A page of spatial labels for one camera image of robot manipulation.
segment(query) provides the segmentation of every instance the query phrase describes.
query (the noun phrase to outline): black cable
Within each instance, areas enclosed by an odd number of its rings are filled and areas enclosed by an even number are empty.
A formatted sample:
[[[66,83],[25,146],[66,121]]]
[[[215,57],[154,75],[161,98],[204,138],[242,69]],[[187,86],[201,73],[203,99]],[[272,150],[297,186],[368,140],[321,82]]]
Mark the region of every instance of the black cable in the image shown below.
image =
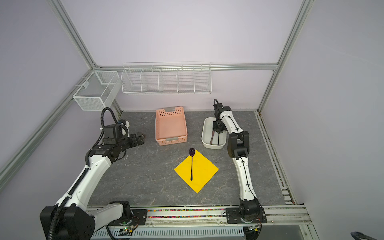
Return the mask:
[[[258,231],[255,231],[255,229],[249,230],[249,227],[248,227],[248,230],[245,230],[246,228],[247,227],[243,227],[246,239],[256,240],[259,237],[260,230]]]
[[[96,147],[99,142],[101,141],[101,139],[103,138],[103,135],[104,135],[104,113],[109,110],[109,112],[111,113],[112,115],[112,118],[113,118],[113,121],[115,121],[115,124],[119,124],[118,121],[116,120],[116,117],[115,117],[115,114],[113,113],[112,109],[111,108],[104,108],[102,111],[101,111],[101,114],[100,114],[100,122],[101,122],[101,133],[100,133],[100,136],[99,138],[97,139],[97,141],[95,142],[95,144],[91,147],[91,149],[86,153],[85,155],[85,164],[90,167],[89,165],[89,154],[91,153],[92,149],[94,147]]]
[[[89,171],[89,168],[84,169],[84,171],[81,173],[80,177],[77,179],[75,184],[71,187],[71,190],[68,192],[69,195],[72,195],[75,192],[76,188],[79,186],[81,180],[83,180],[83,178],[85,177],[88,171]],[[55,230],[56,230],[57,223],[59,222],[60,214],[63,211],[65,204],[67,204],[70,198],[71,198],[70,196],[65,197],[64,200],[59,205],[59,207],[56,209],[56,212],[51,221],[51,225],[49,227],[47,240],[53,240],[53,236],[54,234],[56,234]]]
[[[245,166],[244,166],[244,161],[243,161],[243,160],[242,160],[242,163],[243,163],[243,168],[244,168],[244,173],[245,173],[245,179],[247,180],[247,186],[248,186],[248,189],[249,189],[249,191],[252,193],[253,197],[256,198],[256,196],[253,194],[251,188],[249,187],[248,177],[247,177],[247,171],[245,170]]]
[[[112,239],[112,240],[118,240],[117,238],[115,238],[112,233],[111,233],[111,230],[109,229],[108,225],[105,226],[105,229],[107,230],[107,233],[109,235],[109,237]]]
[[[80,182],[84,179],[84,177],[88,171],[89,171],[89,168],[84,169],[84,171],[81,173],[79,179],[74,183],[73,187],[69,191],[69,193],[68,193],[69,195],[72,195],[75,192],[76,188],[79,186]]]
[[[121,139],[124,139],[124,138],[128,137],[129,130],[128,130],[128,128],[124,124],[122,124],[121,127],[125,130],[124,136],[121,137]]]
[[[125,154],[127,154],[127,150],[124,151],[124,155],[121,158],[119,158],[118,160],[123,159],[125,157]]]
[[[259,234],[261,233],[261,231],[262,231],[262,228],[263,228],[263,220],[262,219],[260,219],[259,217],[257,217],[258,219],[259,219],[259,223],[260,223],[260,229],[259,229]]]
[[[221,121],[224,117],[229,117],[229,119],[231,119],[231,121],[233,122],[233,124],[234,124],[235,127],[236,127],[237,133],[239,133],[239,127],[236,126],[235,122],[232,120],[232,118],[231,118],[230,116],[228,116],[228,115],[222,116],[222,118],[220,119],[220,121]]]
[[[53,240],[53,237],[56,234],[55,231],[56,231],[57,223],[59,222],[60,214],[63,211],[64,206],[68,202],[69,199],[70,199],[70,197],[65,197],[64,200],[59,205],[59,207],[57,208],[57,210],[56,210],[56,212],[55,212],[55,214],[54,214],[54,216],[52,218],[51,225],[49,227],[49,232],[48,232],[47,240]]]
[[[351,236],[352,236],[355,240],[361,240],[361,239],[377,240],[377,239],[372,238],[372,237],[370,237],[370,236],[367,236],[367,235],[365,235],[364,233],[361,233],[361,232],[351,232]]]

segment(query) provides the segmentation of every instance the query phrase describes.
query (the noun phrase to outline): basket handle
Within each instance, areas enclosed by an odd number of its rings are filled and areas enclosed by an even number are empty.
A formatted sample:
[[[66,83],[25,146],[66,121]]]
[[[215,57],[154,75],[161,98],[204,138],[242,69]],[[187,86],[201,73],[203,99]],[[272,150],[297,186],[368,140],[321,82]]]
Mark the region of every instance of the basket handle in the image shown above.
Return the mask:
[[[168,113],[168,112],[174,112],[174,111],[176,111],[176,108],[175,108],[175,107],[173,107],[173,108],[164,108],[164,111],[165,111],[166,113]]]
[[[179,137],[170,137],[170,138],[166,138],[166,141],[168,142],[168,141],[175,141],[175,140],[177,140],[177,139],[179,139]]]

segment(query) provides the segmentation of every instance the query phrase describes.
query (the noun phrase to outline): purple spoon head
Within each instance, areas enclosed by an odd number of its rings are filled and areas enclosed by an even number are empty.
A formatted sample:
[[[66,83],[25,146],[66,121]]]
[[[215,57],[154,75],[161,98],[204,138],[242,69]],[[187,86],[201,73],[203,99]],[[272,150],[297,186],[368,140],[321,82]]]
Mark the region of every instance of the purple spoon head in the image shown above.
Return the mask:
[[[189,149],[189,155],[190,155],[191,157],[193,157],[193,156],[195,155],[195,149],[194,149],[194,148],[190,148],[190,149]]]

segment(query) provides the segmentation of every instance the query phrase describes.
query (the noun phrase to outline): wire shelf rack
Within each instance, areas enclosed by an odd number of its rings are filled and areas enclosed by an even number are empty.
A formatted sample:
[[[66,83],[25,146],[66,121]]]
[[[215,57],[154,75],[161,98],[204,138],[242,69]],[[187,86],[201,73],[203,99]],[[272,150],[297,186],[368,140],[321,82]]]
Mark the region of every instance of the wire shelf rack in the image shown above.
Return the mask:
[[[116,71],[94,70],[74,93],[73,99],[84,111],[101,111],[110,107],[121,84]]]
[[[210,65],[129,66],[121,75],[126,94],[199,94],[212,92]]]

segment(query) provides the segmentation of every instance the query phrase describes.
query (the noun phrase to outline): spoon handle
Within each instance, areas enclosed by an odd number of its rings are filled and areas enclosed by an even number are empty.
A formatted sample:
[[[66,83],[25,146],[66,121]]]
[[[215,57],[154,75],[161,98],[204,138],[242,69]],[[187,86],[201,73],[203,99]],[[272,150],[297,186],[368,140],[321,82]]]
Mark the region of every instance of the spoon handle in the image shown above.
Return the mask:
[[[192,170],[193,170],[193,156],[191,156],[191,181],[193,180]]]

